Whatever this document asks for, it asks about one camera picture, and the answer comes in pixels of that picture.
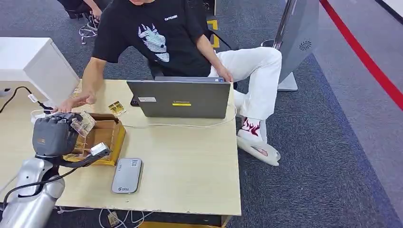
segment speaker grille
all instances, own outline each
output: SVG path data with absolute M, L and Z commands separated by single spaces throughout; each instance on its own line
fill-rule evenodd
M 305 40 L 299 44 L 299 49 L 301 51 L 306 51 L 312 47 L 312 42 L 310 40 Z

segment white cabinet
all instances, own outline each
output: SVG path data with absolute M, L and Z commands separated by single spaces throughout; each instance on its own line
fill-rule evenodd
M 59 105 L 80 79 L 52 39 L 0 37 L 0 89 L 2 81 L 31 82 Z

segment red line on floor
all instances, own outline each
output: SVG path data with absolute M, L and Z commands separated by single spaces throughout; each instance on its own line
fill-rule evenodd
M 400 90 L 389 80 L 386 74 L 378 67 L 374 60 L 365 51 L 363 46 L 354 37 L 351 31 L 347 28 L 345 23 L 341 20 L 335 9 L 329 4 L 327 0 L 319 0 L 327 14 L 330 16 L 344 39 L 353 49 L 355 54 L 360 58 L 361 62 L 365 65 L 368 71 L 374 76 L 375 80 L 381 85 L 390 98 L 403 110 L 403 94 Z

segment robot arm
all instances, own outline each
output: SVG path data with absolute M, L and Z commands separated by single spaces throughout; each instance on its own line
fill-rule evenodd
M 32 137 L 35 157 L 23 162 L 17 187 L 5 197 L 0 228 L 44 227 L 65 187 L 65 175 L 59 176 L 59 166 L 85 167 L 110 153 L 109 148 L 100 143 L 91 148 L 90 155 L 82 161 L 63 160 L 63 155 L 73 151 L 78 138 L 78 133 L 70 126 L 74 119 L 82 120 L 82 117 L 75 113 L 58 113 L 37 119 Z M 11 193 L 14 197 L 7 203 Z

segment white cable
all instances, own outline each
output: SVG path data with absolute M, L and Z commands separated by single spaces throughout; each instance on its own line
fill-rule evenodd
M 46 111 L 45 109 L 37 109 L 37 110 L 34 110 L 34 111 L 32 111 L 31 112 L 31 119 L 33 118 L 33 119 L 35 119 L 35 116 L 33 115 L 34 114 L 34 112 L 39 112 L 39 111 Z
M 104 226 L 102 225 L 102 223 L 101 223 L 101 214 L 102 214 L 102 211 L 103 211 L 103 210 L 104 210 L 104 209 L 101 209 L 101 211 L 99 212 L 99 215 L 98 215 L 98 222 L 99 222 L 99 225 L 100 225 L 102 228 L 106 228 L 106 227 L 104 227 Z M 131 217 L 130 220 L 131 220 L 132 223 L 136 223 L 136 222 L 141 221 L 136 227 L 133 227 L 133 228 L 138 228 L 138 227 L 144 222 L 144 219 L 145 219 L 147 216 L 153 214 L 153 212 L 150 212 L 150 213 L 144 215 L 144 212 L 141 211 L 142 217 L 141 217 L 141 219 L 139 219 L 139 220 L 137 220 L 137 221 L 133 221 L 133 211 L 132 211 L 132 210 L 131 210 L 131 211 L 127 211 L 126 217 L 125 217 L 123 220 L 120 220 L 117 216 L 115 216 L 114 214 L 112 214 L 112 216 L 120 222 L 120 224 L 119 224 L 118 226 L 114 227 L 114 228 L 118 228 L 118 227 L 120 227 L 121 225 L 123 225 L 125 228 L 127 228 L 125 222 L 126 222 L 126 219 L 127 219 L 128 215 L 129 215 L 129 212 L 130 212 L 130 217 Z
M 64 212 L 73 212 L 78 210 L 94 210 L 93 208 L 78 208 L 73 210 L 64 210 L 61 206 L 59 206 L 58 214 L 63 214 Z
M 1 187 L 0 189 L 0 194 L 6 189 L 7 186 L 9 186 L 11 184 L 11 182 L 13 182 L 13 180 L 15 180 L 18 176 L 18 173 L 14 175 L 13 178 L 11 178 L 3 187 Z
M 131 211 L 131 212 L 132 212 L 132 223 L 136 223 L 136 222 L 139 222 L 139 221 L 141 220 L 141 222 L 140 222 L 137 226 L 135 226 L 135 227 L 133 227 L 133 228 L 138 228 L 139 226 L 141 226 L 141 224 L 144 222 L 144 219 L 145 219 L 147 216 L 149 216 L 149 215 L 151 215 L 151 214 L 154 213 L 154 212 L 152 211 L 152 212 L 150 212 L 150 213 L 144 215 L 144 212 L 143 212 L 143 211 L 140 211 L 141 214 L 143 215 L 143 217 L 142 217 L 141 219 L 139 219 L 139 220 L 133 222 L 133 211 Z
M 227 121 L 224 121 L 224 122 L 221 122 L 221 123 L 211 124 L 211 125 L 207 125 L 207 126 L 198 126 L 198 125 L 189 125 L 189 124 L 167 124 L 167 123 L 154 123 L 154 124 L 150 123 L 150 124 L 147 124 L 147 125 L 148 126 L 200 127 L 200 128 L 214 127 L 214 126 L 226 124 L 226 123 L 231 122 L 231 121 L 233 121 L 235 119 L 235 117 L 237 116 L 237 107 L 235 105 L 233 105 L 233 104 L 228 104 L 228 106 L 231 106 L 231 105 L 234 106 L 234 110 L 235 110 L 234 116 L 230 120 L 227 120 Z M 130 126 L 130 125 L 123 125 L 123 126 L 137 128 L 137 129 L 144 128 L 144 127 L 136 127 L 136 126 Z

